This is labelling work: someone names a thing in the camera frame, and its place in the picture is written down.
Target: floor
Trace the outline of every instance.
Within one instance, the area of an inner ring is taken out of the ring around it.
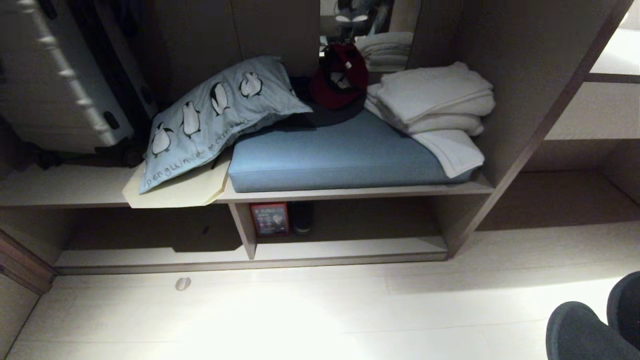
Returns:
[[[556,306],[605,320],[636,270],[640,222],[479,232],[444,263],[64,276],[8,358],[544,360]]]

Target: penguin print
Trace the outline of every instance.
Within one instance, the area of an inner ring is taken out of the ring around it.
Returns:
[[[169,151],[171,138],[168,133],[172,132],[173,130],[168,127],[164,127],[164,122],[161,122],[156,127],[156,134],[154,135],[154,139],[151,141],[151,153],[153,153],[155,158],[157,158],[162,152]]]
[[[191,135],[200,131],[200,112],[193,106],[193,101],[188,101],[182,106],[182,131],[191,139]]]
[[[213,106],[213,111],[216,112],[216,115],[222,115],[226,109],[229,109],[227,91],[222,83],[215,83],[211,87],[209,96],[211,96],[211,106]]]
[[[245,72],[244,79],[240,82],[240,93],[242,96],[249,98],[260,95],[262,91],[262,80],[258,78],[258,74],[254,72]]]

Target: penguin pillow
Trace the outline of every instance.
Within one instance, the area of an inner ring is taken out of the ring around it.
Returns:
[[[280,58],[238,63],[154,118],[140,194],[210,162],[242,134],[311,111],[291,91]]]

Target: suitcase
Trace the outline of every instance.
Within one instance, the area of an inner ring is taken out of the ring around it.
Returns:
[[[0,113],[20,138],[81,154],[145,149],[157,106],[108,2],[0,3]]]

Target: towel stack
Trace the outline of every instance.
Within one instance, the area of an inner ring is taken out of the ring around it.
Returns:
[[[484,163],[469,136],[484,130],[480,117],[495,106],[492,88],[456,62],[384,75],[367,89],[365,107],[431,150],[445,173],[456,177]]]
[[[380,33],[361,38],[356,47],[369,72],[396,72],[406,68],[413,33]]]

